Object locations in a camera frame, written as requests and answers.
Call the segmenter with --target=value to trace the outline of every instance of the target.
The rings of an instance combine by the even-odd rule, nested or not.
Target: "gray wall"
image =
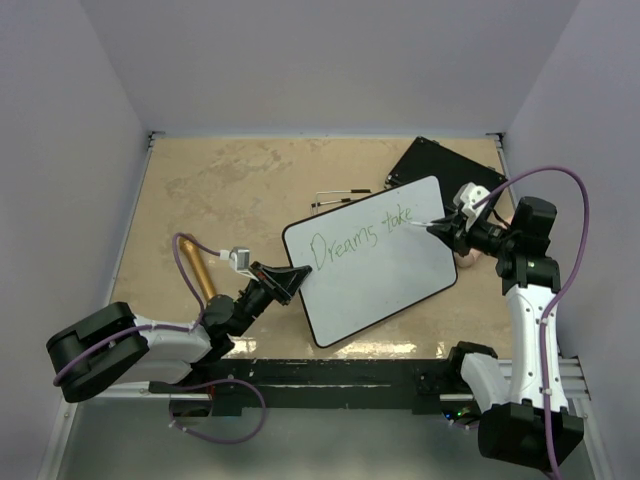
[[[574,168],[591,195],[581,274],[561,304],[565,354],[578,353],[617,478],[637,478],[640,429],[640,2],[582,0],[506,137],[511,173]],[[580,231],[580,194],[559,174],[517,187],[553,201],[551,253],[564,277]]]
[[[0,477],[35,478],[60,392],[45,342],[102,306],[144,132],[76,0],[0,3]]]
[[[504,131],[577,0],[82,0],[170,133]]]

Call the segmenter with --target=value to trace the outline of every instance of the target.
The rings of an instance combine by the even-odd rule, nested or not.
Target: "cable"
[[[496,211],[495,208],[492,208],[491,212],[493,213],[493,216],[496,217],[496,220],[498,220],[500,223],[502,223],[505,227],[511,228],[511,224],[509,222],[507,222],[504,218],[502,218],[500,216],[500,214],[498,214],[498,212]]]
[[[256,427],[253,430],[251,430],[249,433],[247,433],[246,435],[240,438],[234,438],[234,439],[228,440],[226,438],[218,438],[218,437],[208,435],[206,433],[192,430],[191,428],[185,427],[184,425],[182,425],[180,422],[176,420],[176,417],[174,416],[173,411],[171,410],[171,406],[169,406],[169,418],[171,419],[171,423],[169,424],[169,427],[176,427],[179,430],[182,430],[184,433],[187,433],[193,437],[199,438],[201,440],[205,440],[207,442],[218,443],[222,445],[236,445],[238,443],[243,443],[243,442],[246,442],[247,440],[251,440],[253,437],[255,437],[258,434],[258,432],[260,432],[260,430],[262,430],[262,427],[264,426],[264,422],[267,419],[267,404],[264,401],[264,397],[262,396],[260,391],[256,387],[251,385],[249,382],[245,382],[244,380],[239,380],[234,378],[225,378],[222,380],[213,380],[211,382],[201,383],[200,385],[193,385],[189,387],[176,387],[174,385],[171,385],[171,387],[181,391],[189,391],[189,390],[198,390],[200,388],[206,388],[213,385],[223,385],[228,383],[233,383],[236,385],[242,385],[243,387],[247,387],[249,390],[251,390],[253,393],[256,394],[256,397],[258,397],[258,400],[260,401],[260,407],[261,407],[260,421],[258,422],[258,425],[256,425]]]
[[[187,275],[187,272],[184,269],[184,265],[182,265],[182,259],[180,258],[180,249],[178,247],[179,238],[184,238],[185,240],[193,243],[196,247],[200,248],[201,250],[204,250],[205,252],[211,255],[215,255],[216,257],[220,256],[220,252],[216,252],[215,250],[211,250],[210,248],[205,247],[200,242],[198,242],[195,238],[182,232],[176,233],[171,239],[171,250],[173,251],[173,259],[176,262],[178,271],[180,272],[180,276],[184,280],[184,283],[187,284],[187,288],[191,292],[191,295],[193,295],[193,297],[196,299],[196,302],[198,302],[198,306],[200,307],[200,312],[198,312],[198,317],[196,318],[196,321],[193,323],[193,326],[191,327],[191,330],[195,330],[198,327],[198,325],[202,323],[202,319],[204,317],[205,305],[202,298],[200,298],[200,295],[198,295],[198,291],[196,290],[196,287],[193,286],[193,283],[189,279],[189,276]]]
[[[549,316],[551,310],[558,304],[560,299],[564,297],[565,293],[569,290],[573,281],[578,275],[578,270],[580,269],[580,264],[582,263],[582,257],[584,256],[584,250],[587,245],[587,234],[589,233],[589,195],[587,194],[587,187],[584,185],[582,179],[575,173],[573,170],[560,166],[544,166],[534,168],[533,170],[529,170],[527,172],[521,173],[520,175],[516,175],[511,180],[500,185],[498,188],[493,190],[489,195],[481,199],[474,205],[474,209],[488,202],[491,198],[499,195],[504,189],[513,185],[514,183],[522,180],[529,175],[533,175],[534,173],[545,172],[545,171],[557,171],[562,172],[569,175],[573,178],[578,187],[580,188],[580,193],[582,193],[582,202],[583,202],[583,217],[582,217],[582,234],[580,236],[580,246],[578,247],[578,253],[576,255],[576,261],[573,264],[573,269],[569,274],[569,278],[565,282],[564,286],[560,289],[558,294],[549,302],[549,305],[542,312],[542,317],[540,321],[540,363],[542,364],[542,388],[544,391],[544,430],[545,430],[545,439],[547,443],[547,454],[549,455],[549,463],[551,464],[551,470],[553,472],[553,477],[556,480],[562,480],[562,474],[560,473],[560,468],[558,466],[558,460],[556,458],[555,448],[553,446],[553,431],[551,424],[551,400],[549,398],[549,359],[547,358],[547,324],[544,320]]]

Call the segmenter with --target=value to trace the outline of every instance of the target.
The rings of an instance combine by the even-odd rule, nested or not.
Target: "wooden table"
[[[195,235],[215,249],[251,249],[253,260],[288,265],[282,230],[309,216],[315,192],[383,188],[412,138],[163,138],[156,140],[113,300],[158,321],[188,322],[197,304],[174,264],[171,236]],[[491,139],[436,139],[502,171]],[[497,206],[513,213],[509,195]],[[219,293],[236,298],[247,279],[205,257]],[[459,340],[511,358],[511,325],[495,259],[460,270],[458,283],[332,347],[317,347],[299,297],[273,302],[229,357],[267,359],[444,358]]]

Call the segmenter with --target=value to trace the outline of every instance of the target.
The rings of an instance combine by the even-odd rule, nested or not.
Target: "purple cable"
[[[179,423],[176,420],[175,416],[173,415],[173,411],[171,410],[171,407],[169,407],[169,418],[171,419],[171,423],[169,424],[169,426],[170,427],[175,426],[179,430],[182,430],[184,433],[188,433],[189,435],[197,437],[201,440],[206,440],[207,442],[218,443],[222,445],[236,445],[238,443],[243,443],[243,442],[246,442],[247,440],[251,440],[253,437],[255,437],[258,434],[258,432],[260,432],[260,430],[262,430],[262,427],[264,426],[264,422],[267,419],[267,404],[264,401],[264,397],[262,396],[260,391],[256,387],[251,385],[249,382],[245,382],[244,380],[238,380],[233,378],[225,378],[222,380],[213,380],[211,382],[201,383],[200,385],[192,385],[189,387],[174,387],[174,388],[181,391],[189,391],[189,390],[198,390],[200,388],[211,387],[213,385],[223,385],[227,383],[234,383],[237,385],[242,385],[243,387],[247,387],[249,390],[251,390],[253,393],[256,394],[256,397],[258,397],[258,400],[260,401],[260,406],[262,410],[260,421],[258,422],[258,425],[256,425],[256,427],[251,432],[249,432],[243,437],[234,438],[231,440],[228,440],[226,438],[213,437],[211,435],[207,435],[206,433],[198,432],[196,430],[187,428],[181,423]]]
[[[534,173],[545,172],[545,171],[557,171],[566,173],[571,178],[573,178],[578,187],[580,187],[580,192],[582,193],[582,201],[584,204],[584,211],[582,217],[582,235],[580,236],[580,246],[578,247],[578,254],[576,255],[576,261],[573,264],[573,269],[569,274],[569,278],[565,282],[564,286],[560,289],[558,294],[549,302],[549,305],[542,312],[541,320],[546,319],[551,313],[551,310],[558,304],[560,299],[564,297],[567,290],[571,287],[571,284],[578,275],[578,270],[580,269],[580,264],[582,263],[582,257],[584,256],[584,250],[587,246],[587,234],[589,233],[589,195],[587,194],[587,187],[584,185],[582,179],[575,173],[573,170],[570,170],[565,167],[560,166],[545,166],[534,168],[533,170],[529,170],[527,172],[521,173],[520,175],[516,175],[511,180],[503,183],[498,188],[493,190],[489,195],[484,197],[473,207],[474,209],[480,207],[481,205],[488,202],[491,198],[499,195],[503,190],[508,188],[510,185],[522,180],[529,175],[533,175]],[[546,391],[549,389],[549,359],[547,358],[547,324],[543,321],[540,322],[540,363],[542,364],[542,388]],[[562,480],[562,474],[560,473],[560,468],[558,467],[558,460],[556,458],[555,448],[553,446],[553,431],[551,425],[551,399],[548,394],[544,394],[544,429],[545,429],[545,439],[547,443],[547,453],[549,455],[549,463],[551,464],[551,470],[553,472],[553,477],[556,480]]]

